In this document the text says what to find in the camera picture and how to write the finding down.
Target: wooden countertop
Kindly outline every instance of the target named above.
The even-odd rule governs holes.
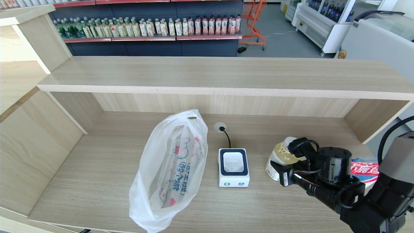
[[[72,57],[38,87],[54,92],[414,100],[382,61],[308,58]]]
[[[29,219],[122,232],[145,232],[129,218],[128,192],[153,128],[169,114],[105,112],[73,149]],[[265,172],[276,143],[307,136],[321,146],[341,146],[353,157],[372,156],[344,119],[322,117],[203,115],[208,156],[198,194],[163,232],[351,232],[339,215],[299,186],[283,188]],[[233,147],[246,148],[247,188],[218,187],[217,152],[227,147],[213,130],[223,121]],[[413,221],[401,232],[410,232]]]

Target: bottle cap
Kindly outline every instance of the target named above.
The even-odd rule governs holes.
[[[287,146],[289,145],[289,143],[291,143],[293,140],[296,140],[297,138],[295,137],[287,137],[285,138],[285,140],[283,140],[283,149],[286,152],[289,152],[289,149],[287,148]]]

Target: glass freezer lid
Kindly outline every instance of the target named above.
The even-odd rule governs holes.
[[[378,12],[363,19],[414,42],[414,19],[392,12]]]

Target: wall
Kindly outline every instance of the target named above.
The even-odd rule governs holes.
[[[398,0],[393,11],[404,12],[406,16],[414,19],[414,1],[413,0]]]

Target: power adapter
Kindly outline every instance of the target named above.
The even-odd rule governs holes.
[[[246,51],[246,49],[247,49],[247,47],[240,47],[240,48],[237,49],[237,52],[242,53],[242,52]]]

